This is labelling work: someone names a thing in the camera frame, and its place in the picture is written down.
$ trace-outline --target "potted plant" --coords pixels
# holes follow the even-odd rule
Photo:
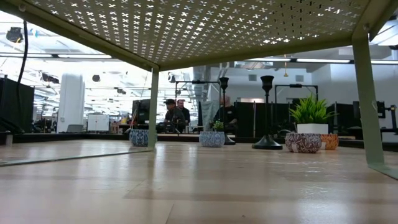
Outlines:
[[[292,117],[297,124],[298,133],[328,134],[328,118],[335,115],[334,112],[326,112],[326,101],[315,100],[313,96],[300,99],[296,109],[290,109]]]
[[[223,123],[216,121],[213,124],[213,131],[201,131],[199,142],[203,147],[222,147],[225,143]]]
[[[328,118],[334,112],[326,112],[326,101],[317,101],[311,95],[301,99],[296,109],[290,109],[297,123],[298,133],[286,134],[285,144],[290,152],[316,153],[322,148],[322,136],[328,136]]]

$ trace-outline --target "green plant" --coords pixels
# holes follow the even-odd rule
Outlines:
[[[335,112],[326,112],[326,101],[316,100],[313,96],[306,99],[300,99],[300,104],[296,109],[290,109],[292,117],[297,124],[325,124],[328,118],[336,115]]]
[[[224,123],[221,121],[214,122],[213,129],[215,129],[216,131],[222,131],[224,129]]]

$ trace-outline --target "blue and white pot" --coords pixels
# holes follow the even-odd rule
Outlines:
[[[148,146],[149,130],[132,129],[130,130],[130,141],[133,146]]]
[[[225,143],[224,132],[202,131],[199,142],[203,147],[222,147]]]

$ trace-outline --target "cap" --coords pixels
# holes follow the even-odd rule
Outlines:
[[[166,105],[175,104],[175,100],[173,100],[173,99],[167,99],[164,103],[165,103]]]

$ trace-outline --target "patterned plant pot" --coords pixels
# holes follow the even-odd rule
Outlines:
[[[322,146],[320,134],[297,134],[286,135],[285,144],[290,152],[317,153]]]
[[[203,147],[222,147],[225,143],[225,134],[217,131],[202,131],[199,134],[199,142]]]
[[[148,130],[132,129],[130,130],[130,141],[133,146],[148,146]]]
[[[321,149],[335,150],[338,146],[337,134],[321,134],[322,147]]]

